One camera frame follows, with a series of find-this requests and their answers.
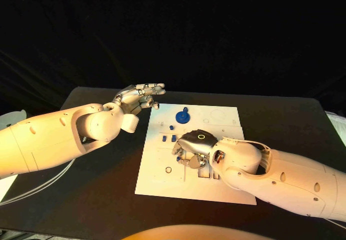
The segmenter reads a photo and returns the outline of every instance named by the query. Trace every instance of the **black table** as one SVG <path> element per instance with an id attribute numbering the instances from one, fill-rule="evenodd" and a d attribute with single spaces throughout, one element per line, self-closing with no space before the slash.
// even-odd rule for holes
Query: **black table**
<path id="1" fill-rule="evenodd" d="M 77 87 L 62 109 L 105 104 L 118 89 Z M 346 172 L 346 148 L 314 99 L 167 92 L 160 103 L 237 107 L 246 140 L 302 155 Z M 324 219 L 299 216 L 256 199 L 256 205 L 135 195 L 150 110 L 134 134 L 79 157 L 40 193 L 0 207 L 0 228 L 77 239 L 119 239 L 175 224 L 233 228 L 274 239 L 340 239 L 346 231 Z M 30 190 L 63 169 L 17 176 L 5 198 Z"/>

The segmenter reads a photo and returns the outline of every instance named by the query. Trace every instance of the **cable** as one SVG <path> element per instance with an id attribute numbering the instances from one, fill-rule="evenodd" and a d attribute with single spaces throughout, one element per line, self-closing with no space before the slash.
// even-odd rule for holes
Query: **cable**
<path id="1" fill-rule="evenodd" d="M 334 221 L 331 221 L 331 220 L 328 220 L 328 219 L 325 219 L 328 222 L 331 222 L 334 225 L 337 225 L 340 228 L 343 228 L 343 229 L 346 229 L 346 226 L 343 226 L 343 225 L 340 225 L 337 222 L 334 222 Z"/>
<path id="2" fill-rule="evenodd" d="M 41 185 L 39 185 L 34 189 L 31 189 L 30 191 L 24 192 L 23 194 L 20 194 L 18 196 L 10 198 L 8 200 L 0 202 L 0 206 L 10 204 L 24 198 L 27 198 L 28 196 L 31 196 L 33 194 L 39 193 L 44 188 L 47 188 L 56 181 L 57 179 L 63 176 L 64 172 L 69 170 L 72 163 L 75 162 L 75 159 L 70 161 L 70 163 L 67 164 L 67 166 L 63 168 L 63 170 L 57 173 L 57 175 L 49 180 L 46 181 Z"/>

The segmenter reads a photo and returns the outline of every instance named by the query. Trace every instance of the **robotic hand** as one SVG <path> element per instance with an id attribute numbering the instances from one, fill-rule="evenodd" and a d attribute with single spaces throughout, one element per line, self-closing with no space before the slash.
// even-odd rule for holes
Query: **robotic hand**
<path id="1" fill-rule="evenodd" d="M 160 105 L 151 95 L 161 95 L 163 83 L 129 85 L 106 104 L 86 104 L 34 116 L 0 131 L 0 179 L 52 168 L 118 136 L 135 131 L 142 108 Z"/>
<path id="2" fill-rule="evenodd" d="M 259 144 L 262 150 L 250 144 Z M 194 155 L 177 162 L 199 169 L 209 162 L 225 184 L 295 214 L 346 222 L 346 174 L 297 154 L 269 149 L 263 144 L 187 132 L 171 154 Z M 256 175 L 258 166 L 265 174 Z"/>

